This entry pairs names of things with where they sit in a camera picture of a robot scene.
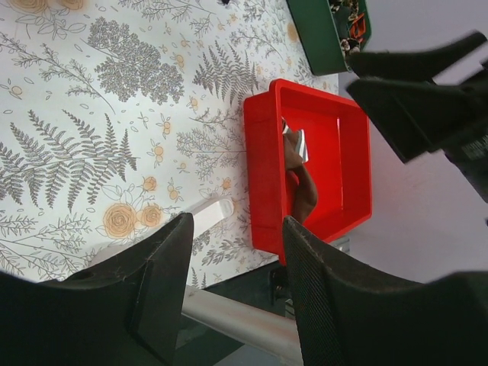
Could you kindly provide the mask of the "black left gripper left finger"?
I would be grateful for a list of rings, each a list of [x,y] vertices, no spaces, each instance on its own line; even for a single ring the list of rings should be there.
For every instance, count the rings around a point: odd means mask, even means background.
[[[1,276],[3,365],[170,365],[194,233],[182,213],[64,281]]]

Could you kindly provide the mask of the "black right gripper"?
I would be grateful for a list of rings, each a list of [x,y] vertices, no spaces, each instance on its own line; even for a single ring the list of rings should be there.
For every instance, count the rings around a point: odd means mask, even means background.
[[[487,62],[466,80],[444,86],[433,78],[480,48],[480,32],[416,52],[359,52],[348,65],[360,78],[346,90],[398,158],[407,163],[442,145],[448,161],[487,201]]]

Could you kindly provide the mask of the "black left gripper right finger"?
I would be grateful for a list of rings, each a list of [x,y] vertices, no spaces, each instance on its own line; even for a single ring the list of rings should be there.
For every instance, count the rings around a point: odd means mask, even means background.
[[[283,222],[287,277],[306,365],[485,365],[487,274],[421,284],[366,265]]]

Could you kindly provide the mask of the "brown sock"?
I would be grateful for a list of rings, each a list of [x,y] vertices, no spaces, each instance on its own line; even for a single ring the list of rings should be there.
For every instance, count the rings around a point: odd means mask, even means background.
[[[304,130],[292,130],[283,118],[282,134],[285,169],[300,175],[309,160],[305,132]]]
[[[305,165],[299,165],[291,171],[298,179],[294,193],[292,217],[297,222],[304,223],[317,206],[318,191]]]

